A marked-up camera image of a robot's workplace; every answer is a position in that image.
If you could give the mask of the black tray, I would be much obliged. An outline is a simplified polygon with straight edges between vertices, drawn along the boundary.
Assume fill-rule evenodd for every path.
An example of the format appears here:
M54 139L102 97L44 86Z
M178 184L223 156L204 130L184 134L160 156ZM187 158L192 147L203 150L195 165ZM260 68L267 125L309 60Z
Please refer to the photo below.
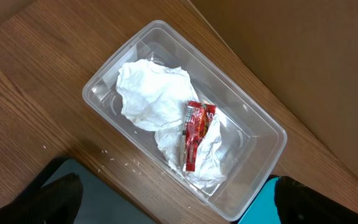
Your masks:
M74 159L52 159L36 178L16 197L30 197L36 190L69 173L80 177L83 198L74 224L147 224L154 221L121 194Z

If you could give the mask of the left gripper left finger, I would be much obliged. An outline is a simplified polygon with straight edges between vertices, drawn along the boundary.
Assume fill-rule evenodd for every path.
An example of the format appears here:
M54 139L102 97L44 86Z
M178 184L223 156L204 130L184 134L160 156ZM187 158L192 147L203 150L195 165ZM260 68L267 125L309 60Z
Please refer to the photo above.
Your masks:
M82 198L80 177L70 173L36 190L29 198L0 208L0 223L73 224Z

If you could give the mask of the red sauce packet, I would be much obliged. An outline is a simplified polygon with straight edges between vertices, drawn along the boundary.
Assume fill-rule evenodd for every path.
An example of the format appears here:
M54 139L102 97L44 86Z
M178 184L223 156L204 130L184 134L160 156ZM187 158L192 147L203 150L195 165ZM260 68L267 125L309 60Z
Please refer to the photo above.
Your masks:
M216 105L189 101L185 109L182 132L181 166L184 172L194 172L198 146L206 136L216 114Z

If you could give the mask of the clear plastic bin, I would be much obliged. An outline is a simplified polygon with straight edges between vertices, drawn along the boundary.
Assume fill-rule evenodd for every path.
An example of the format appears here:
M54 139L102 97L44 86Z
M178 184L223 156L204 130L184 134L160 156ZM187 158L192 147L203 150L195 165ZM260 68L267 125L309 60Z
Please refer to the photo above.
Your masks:
M181 67L203 103L216 105L223 143L217 151L226 180L198 187L168 166L154 134L135 127L121 114L116 91L119 68L126 62L150 59ZM161 20L152 21L123 44L84 86L83 99L180 187L228 221L250 207L275 167L286 143L285 130L225 73Z

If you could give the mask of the teal serving tray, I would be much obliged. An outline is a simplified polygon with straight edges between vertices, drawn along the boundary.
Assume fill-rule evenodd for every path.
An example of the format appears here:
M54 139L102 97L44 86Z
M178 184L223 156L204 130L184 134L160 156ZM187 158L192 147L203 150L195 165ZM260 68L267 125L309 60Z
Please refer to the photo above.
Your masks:
M237 224L281 224L275 205L275 186L279 177L269 178Z

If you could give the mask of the white napkin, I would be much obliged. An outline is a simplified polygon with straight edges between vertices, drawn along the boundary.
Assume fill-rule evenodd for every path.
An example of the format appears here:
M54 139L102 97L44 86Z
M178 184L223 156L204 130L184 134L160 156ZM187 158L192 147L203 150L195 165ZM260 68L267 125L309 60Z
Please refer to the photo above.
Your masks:
M183 124L186 104L198 101L187 71L147 59L124 63L116 90L122 97L121 114L146 131Z
M182 171L181 150L183 149L183 128L184 123L155 133L158 149L164 155L168 167L179 177L199 189L214 187L222 183L226 179L226 176L221 171L221 162L217 156L217 150L222 144L217 108L211 126L198 146L194 172Z

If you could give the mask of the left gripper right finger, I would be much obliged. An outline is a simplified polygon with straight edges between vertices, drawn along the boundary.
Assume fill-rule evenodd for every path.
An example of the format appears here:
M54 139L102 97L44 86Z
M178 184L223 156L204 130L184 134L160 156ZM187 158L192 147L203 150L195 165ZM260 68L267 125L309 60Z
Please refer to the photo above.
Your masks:
M282 224L358 224L358 213L287 176L276 181L274 202Z

